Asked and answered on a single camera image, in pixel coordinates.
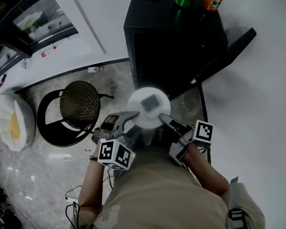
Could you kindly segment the black framed window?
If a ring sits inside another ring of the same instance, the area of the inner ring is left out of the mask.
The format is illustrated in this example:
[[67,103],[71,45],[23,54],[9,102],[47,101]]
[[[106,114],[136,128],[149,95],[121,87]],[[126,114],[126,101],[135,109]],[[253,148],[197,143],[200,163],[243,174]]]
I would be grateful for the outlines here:
[[77,32],[56,0],[0,0],[0,77],[38,50]]

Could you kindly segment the clear bottle red label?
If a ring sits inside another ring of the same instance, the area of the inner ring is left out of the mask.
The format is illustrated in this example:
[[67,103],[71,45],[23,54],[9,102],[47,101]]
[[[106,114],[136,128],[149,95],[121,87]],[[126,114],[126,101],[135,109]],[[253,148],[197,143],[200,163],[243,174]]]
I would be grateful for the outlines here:
[[51,45],[48,49],[44,50],[41,53],[41,57],[44,58],[48,56],[49,54],[53,53],[57,49],[56,45]]

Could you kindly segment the person's right forearm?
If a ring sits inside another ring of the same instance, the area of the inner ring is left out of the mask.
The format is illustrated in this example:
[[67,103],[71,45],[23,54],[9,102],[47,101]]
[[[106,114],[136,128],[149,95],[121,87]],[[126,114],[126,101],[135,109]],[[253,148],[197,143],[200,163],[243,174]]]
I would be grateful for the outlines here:
[[218,196],[229,190],[229,182],[207,162],[194,143],[186,146],[183,161],[204,189]]

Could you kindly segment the person's beige shirt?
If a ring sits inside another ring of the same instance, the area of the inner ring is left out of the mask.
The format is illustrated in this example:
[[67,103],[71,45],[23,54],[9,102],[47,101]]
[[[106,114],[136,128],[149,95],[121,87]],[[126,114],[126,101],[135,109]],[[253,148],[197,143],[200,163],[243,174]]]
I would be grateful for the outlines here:
[[70,229],[228,229],[228,202],[151,147],[117,177],[101,211],[81,210]]

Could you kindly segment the person's left hand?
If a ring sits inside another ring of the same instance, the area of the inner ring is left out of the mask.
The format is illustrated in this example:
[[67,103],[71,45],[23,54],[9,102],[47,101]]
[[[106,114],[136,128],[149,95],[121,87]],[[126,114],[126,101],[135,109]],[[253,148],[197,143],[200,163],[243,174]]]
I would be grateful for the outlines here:
[[100,129],[106,133],[110,133],[113,130],[113,127],[117,121],[118,117],[116,115],[109,115],[102,123]]

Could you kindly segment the white round plate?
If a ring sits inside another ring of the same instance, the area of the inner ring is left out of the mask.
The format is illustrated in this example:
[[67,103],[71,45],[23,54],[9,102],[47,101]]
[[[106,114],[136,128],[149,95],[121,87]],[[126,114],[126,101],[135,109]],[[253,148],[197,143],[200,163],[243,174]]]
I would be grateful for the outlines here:
[[[152,112],[147,113],[144,111],[141,101],[152,94],[156,95],[160,106]],[[144,87],[131,95],[127,104],[127,110],[140,112],[140,114],[132,120],[135,125],[144,129],[154,129],[162,125],[162,122],[159,120],[159,114],[170,114],[171,104],[166,94],[161,90],[153,87]]]

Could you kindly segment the black mini fridge cabinet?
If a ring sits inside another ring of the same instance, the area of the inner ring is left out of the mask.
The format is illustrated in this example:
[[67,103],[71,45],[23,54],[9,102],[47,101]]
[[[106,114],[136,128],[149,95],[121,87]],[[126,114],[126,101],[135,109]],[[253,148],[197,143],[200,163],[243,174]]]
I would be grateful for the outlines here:
[[229,43],[218,12],[204,0],[131,0],[124,22],[133,83],[174,99],[229,66],[256,36],[249,29]]

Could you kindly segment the wicker stool black frame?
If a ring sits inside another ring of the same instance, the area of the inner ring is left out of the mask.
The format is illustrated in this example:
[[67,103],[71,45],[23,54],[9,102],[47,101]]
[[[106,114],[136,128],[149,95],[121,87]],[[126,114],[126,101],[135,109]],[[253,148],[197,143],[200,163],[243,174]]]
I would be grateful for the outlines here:
[[[41,100],[37,111],[37,127],[44,140],[56,147],[70,147],[93,133],[100,114],[103,97],[86,81],[75,81],[66,88],[52,91]],[[60,100],[61,120],[46,123],[46,111],[55,99]]]

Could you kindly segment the person's left forearm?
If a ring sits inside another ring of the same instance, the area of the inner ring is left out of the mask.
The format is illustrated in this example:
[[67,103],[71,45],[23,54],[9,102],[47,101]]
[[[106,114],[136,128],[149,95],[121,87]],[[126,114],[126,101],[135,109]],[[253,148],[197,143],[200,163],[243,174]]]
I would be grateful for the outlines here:
[[104,166],[98,161],[90,160],[79,194],[81,208],[99,211],[102,206]]

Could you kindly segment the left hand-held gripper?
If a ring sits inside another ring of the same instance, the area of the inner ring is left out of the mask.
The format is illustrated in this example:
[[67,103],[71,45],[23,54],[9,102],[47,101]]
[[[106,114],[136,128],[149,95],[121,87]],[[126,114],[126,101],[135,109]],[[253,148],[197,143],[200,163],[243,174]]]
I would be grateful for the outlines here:
[[125,124],[136,118],[139,111],[125,111],[114,113],[118,117],[113,130],[106,133],[96,128],[92,134],[92,141],[100,143],[98,162],[112,170],[128,170],[135,159],[133,151],[136,140],[140,137],[142,128],[133,126],[127,133],[124,132]]

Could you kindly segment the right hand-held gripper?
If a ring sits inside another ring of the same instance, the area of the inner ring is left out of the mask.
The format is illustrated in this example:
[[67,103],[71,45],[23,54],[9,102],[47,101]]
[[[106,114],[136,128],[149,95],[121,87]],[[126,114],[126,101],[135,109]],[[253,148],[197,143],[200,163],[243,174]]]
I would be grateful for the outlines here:
[[214,125],[201,120],[196,121],[195,127],[185,125],[167,114],[159,114],[159,120],[176,135],[176,141],[173,141],[169,149],[169,155],[180,166],[183,165],[183,157],[186,154],[186,146],[194,142],[200,147],[209,147],[212,143],[212,134]]

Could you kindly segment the white yellow egg cushion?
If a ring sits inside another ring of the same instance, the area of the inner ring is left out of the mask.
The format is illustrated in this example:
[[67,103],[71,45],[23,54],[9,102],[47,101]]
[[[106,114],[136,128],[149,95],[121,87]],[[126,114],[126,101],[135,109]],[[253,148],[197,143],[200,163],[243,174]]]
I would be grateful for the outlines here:
[[31,146],[35,136],[35,117],[31,106],[17,94],[0,95],[0,136],[11,151]]

